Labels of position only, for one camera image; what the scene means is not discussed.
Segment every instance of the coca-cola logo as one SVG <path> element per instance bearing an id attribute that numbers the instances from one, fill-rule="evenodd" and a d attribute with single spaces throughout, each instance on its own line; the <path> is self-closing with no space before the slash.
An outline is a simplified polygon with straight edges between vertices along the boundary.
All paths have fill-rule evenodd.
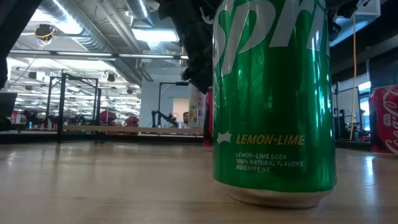
<path id="1" fill-rule="evenodd" d="M 392 132 L 396 139 L 387 139 L 385 141 L 385 144 L 391 150 L 391 152 L 393 152 L 394 154 L 398 154 L 398 112 L 396 111 L 398 106 L 394 102 L 391 102 L 387 99 L 390 94 L 398 96 L 398 88 L 396 86 L 391 86 L 385 88 L 385 90 L 386 93 L 383 95 L 383 107 L 392 116 L 392 126 L 396 129 Z"/>

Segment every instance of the sprite logo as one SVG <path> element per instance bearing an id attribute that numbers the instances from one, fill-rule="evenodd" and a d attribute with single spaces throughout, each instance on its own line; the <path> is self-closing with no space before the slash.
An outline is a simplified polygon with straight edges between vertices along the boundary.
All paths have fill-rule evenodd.
<path id="1" fill-rule="evenodd" d="M 226 11 L 231 15 L 235 0 L 225 0 L 219 7 L 214 22 L 214 57 L 213 66 L 220 61 L 222 54 L 224 61 L 221 68 L 221 75 L 231 73 L 236 54 L 246 52 L 261 43 L 271 31 L 276 22 L 276 27 L 269 44 L 269 47 L 287 47 L 289 40 L 295 29 L 295 23 L 302 11 L 308 11 L 313 17 L 310 35 L 308 36 L 307 49 L 319 51 L 322 41 L 323 26 L 325 23 L 325 0 L 285 0 L 284 6 L 279 18 L 276 18 L 276 11 L 273 3 L 268 0 L 253 0 L 236 6 L 231 29 L 229 31 L 228 43 L 226 43 L 226 34 L 220 25 L 220 14 Z M 249 12 L 256 13 L 256 24 L 243 47 L 238 51 Z M 328 44 L 326 44 L 326 53 L 329 55 Z"/>

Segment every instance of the wooden floor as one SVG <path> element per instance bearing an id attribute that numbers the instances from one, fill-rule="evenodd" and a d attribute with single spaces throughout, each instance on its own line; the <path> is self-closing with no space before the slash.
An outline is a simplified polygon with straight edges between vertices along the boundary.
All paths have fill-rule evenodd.
<path id="1" fill-rule="evenodd" d="M 0 223 L 398 223 L 398 160 L 337 155 L 336 190 L 316 208 L 286 210 L 226 196 L 199 146 L 0 146 Z"/>

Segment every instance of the sprite can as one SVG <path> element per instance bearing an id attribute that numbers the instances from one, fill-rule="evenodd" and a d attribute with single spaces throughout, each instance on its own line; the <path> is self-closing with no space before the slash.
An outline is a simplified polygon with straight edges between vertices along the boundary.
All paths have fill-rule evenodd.
<path id="1" fill-rule="evenodd" d="M 225 0 L 214 21 L 213 176 L 232 198 L 319 203 L 336 184 L 324 0 Z"/>

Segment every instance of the can bottom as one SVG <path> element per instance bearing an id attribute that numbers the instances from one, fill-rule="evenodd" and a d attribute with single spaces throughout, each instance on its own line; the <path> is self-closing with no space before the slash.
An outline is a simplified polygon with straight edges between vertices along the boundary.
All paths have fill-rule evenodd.
<path id="1" fill-rule="evenodd" d="M 264 205 L 279 208 L 311 208 L 332 190 L 314 193 L 289 193 L 272 190 L 244 189 L 221 184 L 231 198 L 253 205 Z"/>
<path id="2" fill-rule="evenodd" d="M 380 152 L 372 152 L 375 156 L 390 158 L 390 159 L 398 159 L 397 154 L 387 154 L 387 153 L 380 153 Z"/>

